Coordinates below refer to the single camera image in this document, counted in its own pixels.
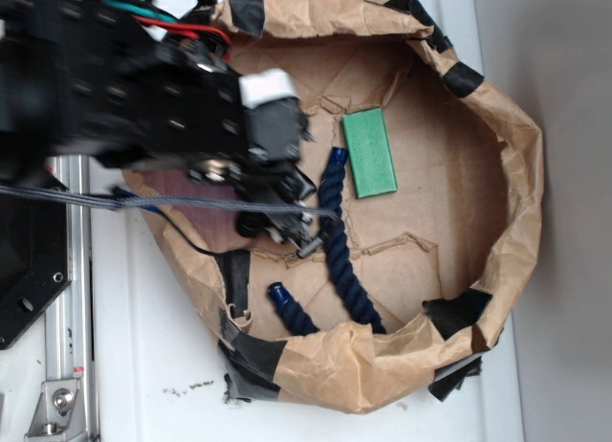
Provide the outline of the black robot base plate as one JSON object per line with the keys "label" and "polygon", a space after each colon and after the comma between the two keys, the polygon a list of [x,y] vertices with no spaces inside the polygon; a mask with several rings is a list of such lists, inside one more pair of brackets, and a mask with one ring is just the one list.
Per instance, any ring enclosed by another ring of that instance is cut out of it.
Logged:
{"label": "black robot base plate", "polygon": [[71,282],[69,209],[1,195],[1,348],[11,348]]}

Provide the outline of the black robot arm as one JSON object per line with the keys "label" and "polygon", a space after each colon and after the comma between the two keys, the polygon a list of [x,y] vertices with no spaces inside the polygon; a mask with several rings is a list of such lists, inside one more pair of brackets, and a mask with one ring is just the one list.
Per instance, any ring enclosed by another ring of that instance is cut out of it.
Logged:
{"label": "black robot arm", "polygon": [[237,73],[225,33],[148,0],[1,0],[1,18],[3,189],[33,192],[61,155],[182,169],[235,189],[241,235],[266,232],[300,256],[323,243],[298,168],[308,119],[286,72]]}

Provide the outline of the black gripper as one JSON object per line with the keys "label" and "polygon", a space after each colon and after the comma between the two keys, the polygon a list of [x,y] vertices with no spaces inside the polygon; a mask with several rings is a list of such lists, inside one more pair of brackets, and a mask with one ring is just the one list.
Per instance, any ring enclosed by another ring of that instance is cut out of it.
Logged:
{"label": "black gripper", "polygon": [[[204,160],[188,175],[202,184],[230,185],[246,198],[290,198],[284,178],[300,161],[300,142],[312,139],[291,77],[269,69],[241,76],[238,85],[247,152]],[[310,233],[314,215],[308,208],[242,208],[236,231],[250,241],[266,234],[276,244],[290,243],[305,258],[320,247],[320,236]]]}

